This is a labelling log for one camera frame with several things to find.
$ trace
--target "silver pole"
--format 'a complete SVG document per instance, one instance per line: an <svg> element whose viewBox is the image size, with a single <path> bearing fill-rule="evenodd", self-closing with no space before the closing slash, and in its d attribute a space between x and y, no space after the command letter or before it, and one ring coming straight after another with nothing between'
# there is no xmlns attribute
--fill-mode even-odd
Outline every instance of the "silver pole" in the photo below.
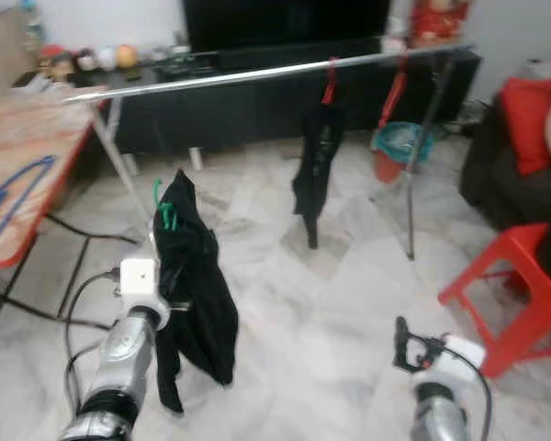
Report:
<svg viewBox="0 0 551 441"><path fill-rule="evenodd" d="M127 167L122 160L122 156L118 151L118 147L115 144L114 139L108 136L107 127L104 121L102 120L102 116L100 115L100 109L98 108L98 104L96 102L92 102L90 103L89 107L90 107L90 110L92 111L94 129L96 130L96 134L98 135L98 138L102 142L104 149L107 151L110 161L112 161L112 164L117 169L117 173L120 176L120 179L122 179L122 183L129 191L129 194L133 199L135 207L137 208L137 211L139 212L139 215L143 220L143 223L141 225L141 230L145 234L145 237L148 237L149 224L151 222L152 215L147 210L147 206L139 196L139 193L137 192L137 188L135 187L135 183L133 182L132 177L130 176L129 170L127 170Z"/></svg>
<svg viewBox="0 0 551 441"><path fill-rule="evenodd" d="M392 60L401 56L407 56L409 59L431 55L440 52L461 51L472 49L472 44L449 44L434 48L411 49L397 53L373 53L370 55L361 55L358 57L341 58L335 60L335 68L358 66L361 64L370 64ZM306 72L326 70L330 67L329 61L307 62L304 64L295 64L292 66L275 67L272 69L261 69L257 71L230 73L226 75L210 76L207 78L197 78L194 80L176 81L172 83L163 83L160 85L144 85L127 87L124 89L110 90L107 92L98 92L92 94L83 94L65 99L66 103L76 103L84 101L100 101L102 99L115 98L120 96L136 96L161 92L170 92L175 90L185 90L200 87L210 87L213 85L232 85L237 83L246 83L253 80L265 80L268 78L277 78L282 76L293 76Z"/></svg>
<svg viewBox="0 0 551 441"><path fill-rule="evenodd" d="M455 52L450 52L446 54L447 59L444 62L444 68L439 73L439 76L436 80L436 87L434 90L433 99L429 104L424 119L422 121L422 129L419 133L419 136L414 144L414 149L412 150L412 155L410 156L408 165L406 166L406 204L408 207L408 250L406 255L410 260L414 260L414 207L413 207L413 181L414 181L414 166L418 163L419 155L421 153L422 146L426 143L426 140L431 133L431 127L433 121L436 117L441 101L443 100L444 91L449 84L449 79L451 77L451 72L454 67L454 58Z"/></svg>

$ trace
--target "marble floor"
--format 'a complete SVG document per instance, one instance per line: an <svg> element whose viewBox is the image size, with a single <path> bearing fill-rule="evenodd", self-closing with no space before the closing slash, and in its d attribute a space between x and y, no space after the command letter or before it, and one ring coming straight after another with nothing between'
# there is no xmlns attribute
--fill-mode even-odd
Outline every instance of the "marble floor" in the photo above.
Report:
<svg viewBox="0 0 551 441"><path fill-rule="evenodd" d="M404 207L392 192L378 193L377 205L368 200L383 186L373 177L366 139L351 134L334 160L318 251L308 249L300 219L291 214L299 140L210 153L202 172L194 172L185 155L139 160L136 180L151 203L157 177L167 184L182 167L195 182L202 218L219 239L219 262L241 327L231 387L221 388L185 363L178 380L183 418L160 405L152 366L135 440L409 439L415 403L409 376L391 366L394 320L406 316L420 334L477 339L466 317L440 306L436 296L495 233L456 191L467 142L441 141L416 181L417 259L410 262L399 233ZM130 200L111 173L58 214L87 230L138 236ZM47 221L40 230L12 297L55 311L81 239ZM124 243L94 242L79 280L109 269L131 250ZM476 291L494 324L510 319L511 303L497 285ZM101 321L112 322L117 313L107 281L91 286L77 308L77 317ZM101 337L73 329L76 347ZM5 308L0 441L57 439L71 417L64 364L60 325ZM95 367L95 354L81 360L84 386ZM551 360L518 366L491 385L491 440L551 441ZM484 412L478 383L464 398L472 439L478 439Z"/></svg>

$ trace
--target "red plastic stool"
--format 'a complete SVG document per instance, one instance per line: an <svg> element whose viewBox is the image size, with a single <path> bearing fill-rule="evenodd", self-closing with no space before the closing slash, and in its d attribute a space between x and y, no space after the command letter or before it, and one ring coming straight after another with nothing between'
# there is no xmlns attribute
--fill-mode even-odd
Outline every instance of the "red plastic stool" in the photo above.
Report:
<svg viewBox="0 0 551 441"><path fill-rule="evenodd" d="M536 247L547 229L546 223L538 223L503 232L439 295L439 301L443 305L457 299L471 314L487 349L487 357L481 370L488 377L498 377L518 361L551 356L551 348L539 352L531 350L535 343L551 331L551 279L535 259ZM484 274L486 269L501 259L510 262L515 271ZM465 296L464 290L476 278L513 275L515 272L529 288L530 300L519 316L495 337Z"/></svg>

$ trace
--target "black cable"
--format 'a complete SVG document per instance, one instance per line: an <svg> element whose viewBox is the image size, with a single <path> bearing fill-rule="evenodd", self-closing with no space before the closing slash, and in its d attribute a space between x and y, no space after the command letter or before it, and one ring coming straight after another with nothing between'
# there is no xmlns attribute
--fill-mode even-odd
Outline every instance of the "black cable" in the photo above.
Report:
<svg viewBox="0 0 551 441"><path fill-rule="evenodd" d="M70 407L74 410L74 414L77 414L77 410L76 410L76 401L72 397L72 389L70 386L70 376L72 375L71 372L75 370L75 362L80 356L83 356L88 352L93 351L99 345L100 345L100 342L92 343L91 345L88 345L80 349L78 352L76 352L73 356L70 357L70 359L67 361L67 365L65 366L65 396L67 397L67 400L70 403Z"/></svg>
<svg viewBox="0 0 551 441"><path fill-rule="evenodd" d="M481 381L481 385L484 389L484 394L486 395L486 411L484 412L484 424L482 425L481 429L481 441L488 441L488 435L489 435L489 427L491 426L492 421L492 394L489 391L488 382L486 381L486 378L484 377L484 374L481 373L481 371L474 365L469 359L467 359L465 356L462 356L458 352L454 351L453 349L450 349L444 345L437 345L433 342L430 342L428 338L423 338L418 335L409 333L410 336L419 342L423 343L424 345L434 345L437 347L439 351L445 351L452 356L456 356L461 361L463 361L466 365L468 365L470 368L473 369L473 371L478 376L479 380Z"/></svg>
<svg viewBox="0 0 551 441"><path fill-rule="evenodd" d="M96 274L88 278L86 281L84 281L84 283L80 285L80 288L78 288L75 291L72 301L70 302L70 308L67 311L67 323L65 324L64 341L65 341L65 353L68 359L69 371L67 371L66 369L66 383L69 385L69 381L71 380L71 382L73 383L73 391L75 395L72 397L72 395L69 394L69 390L66 389L66 391L68 392L68 400L71 403L73 403L72 409L74 410L75 413L78 413L80 410L80 407L82 406L82 395L81 395L82 387L77 377L75 365L73 363L70 364L70 361L73 359L72 343L70 341L70 326L72 324L71 320L73 317L73 311L75 310L75 306L77 305L77 302L82 296L84 290L88 287L88 285L90 285L91 283L101 278L109 278L111 280L115 280L115 278L118 278L118 268L114 268L111 271L105 271L103 273Z"/></svg>
<svg viewBox="0 0 551 441"><path fill-rule="evenodd" d="M28 312L29 314L36 315L41 319L49 320L51 322L76 324L78 326L86 326L90 328L101 329L103 331L110 330L110 326L100 322L93 322L91 320L71 320L65 317L58 317L57 315L49 314L48 312L38 310L37 308L33 308L32 306L28 306L26 303L23 303L22 301L6 298L2 295L0 295L0 303L9 305L9 306L14 306L15 308L18 308L24 312Z"/></svg>

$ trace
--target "black television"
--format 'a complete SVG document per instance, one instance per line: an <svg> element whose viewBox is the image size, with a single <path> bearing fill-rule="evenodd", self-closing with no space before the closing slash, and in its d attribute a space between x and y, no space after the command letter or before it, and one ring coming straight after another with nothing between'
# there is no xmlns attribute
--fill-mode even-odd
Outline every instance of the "black television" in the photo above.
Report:
<svg viewBox="0 0 551 441"><path fill-rule="evenodd" d="M357 40L384 32L390 0L183 0L197 52Z"/></svg>

